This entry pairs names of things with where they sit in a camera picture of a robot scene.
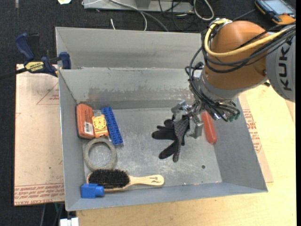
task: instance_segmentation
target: wooden table surface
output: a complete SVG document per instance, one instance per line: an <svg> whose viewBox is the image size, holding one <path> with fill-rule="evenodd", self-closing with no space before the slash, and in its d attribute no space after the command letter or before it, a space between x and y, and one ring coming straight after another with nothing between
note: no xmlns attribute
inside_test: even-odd
<svg viewBox="0 0 301 226"><path fill-rule="evenodd" d="M294 103L272 87L245 92L274 182L268 192L77 211L80 226L296 225Z"/></svg>

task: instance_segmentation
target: brush bristles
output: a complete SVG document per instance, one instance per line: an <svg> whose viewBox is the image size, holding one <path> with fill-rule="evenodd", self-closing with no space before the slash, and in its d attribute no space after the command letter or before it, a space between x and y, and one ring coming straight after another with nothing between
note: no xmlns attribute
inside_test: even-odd
<svg viewBox="0 0 301 226"><path fill-rule="evenodd" d="M92 172L89 183L96 183L107 189L123 188L129 183L129 176L119 169L99 169Z"/></svg>

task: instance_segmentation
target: hairbrush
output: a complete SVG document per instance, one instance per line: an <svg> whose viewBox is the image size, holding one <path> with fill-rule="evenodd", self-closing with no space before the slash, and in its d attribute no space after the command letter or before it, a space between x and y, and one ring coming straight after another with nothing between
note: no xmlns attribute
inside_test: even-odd
<svg viewBox="0 0 301 226"><path fill-rule="evenodd" d="M161 175L137 178L129 176L126 171L119 169L98 169L88 175L87 183L101 185L105 192L114 192L124 190L134 184L162 186L164 178Z"/></svg>

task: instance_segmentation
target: gray metal bin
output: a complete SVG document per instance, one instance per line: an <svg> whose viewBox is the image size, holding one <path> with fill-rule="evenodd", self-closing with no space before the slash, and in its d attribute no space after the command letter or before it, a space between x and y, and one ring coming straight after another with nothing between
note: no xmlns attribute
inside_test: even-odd
<svg viewBox="0 0 301 226"><path fill-rule="evenodd" d="M67 210L267 191L243 116L234 122L214 121L215 145L205 136L186 137L177 163L158 158L171 141L155 140L151 133L171 118L171 107L193 99L183 68L200 46L199 34L56 28L56 35L58 53L67 51L72 58L72 69L59 71ZM181 43L182 53L179 44L173 47L175 42ZM116 168L136 177L161 174L164 186L133 186L101 198L82 199L80 186L90 171L83 160L88 140L77 136L78 103L94 110L111 106L124 141L117 146ZM104 152L91 153L98 160Z"/></svg>

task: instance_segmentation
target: black glove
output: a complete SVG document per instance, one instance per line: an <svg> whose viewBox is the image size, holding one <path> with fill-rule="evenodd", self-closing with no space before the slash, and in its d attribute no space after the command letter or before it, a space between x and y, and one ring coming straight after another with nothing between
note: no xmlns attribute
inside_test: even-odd
<svg viewBox="0 0 301 226"><path fill-rule="evenodd" d="M165 126L157 126L159 130L152 133L154 139L162 140L168 139L174 142L163 150L159 158L165 159L173 155L173 161L177 162L179 160L181 145L185 145L184 136L189 130L189 117L183 116L180 121L166 120L164 122Z"/></svg>

